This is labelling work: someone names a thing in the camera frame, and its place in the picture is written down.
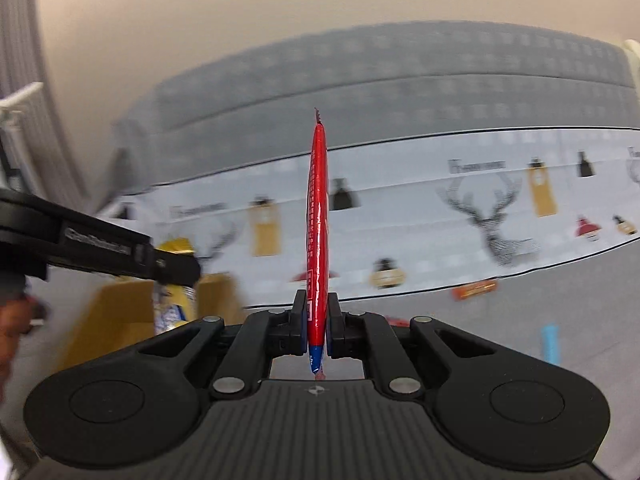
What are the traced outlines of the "person left hand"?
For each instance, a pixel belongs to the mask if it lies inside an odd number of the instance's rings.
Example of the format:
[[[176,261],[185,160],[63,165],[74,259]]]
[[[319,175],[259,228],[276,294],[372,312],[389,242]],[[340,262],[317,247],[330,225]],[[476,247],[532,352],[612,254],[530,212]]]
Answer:
[[[23,295],[2,304],[0,316],[0,396],[6,400],[6,385],[13,370],[13,361],[21,338],[32,329],[34,313],[42,306],[39,298]]]

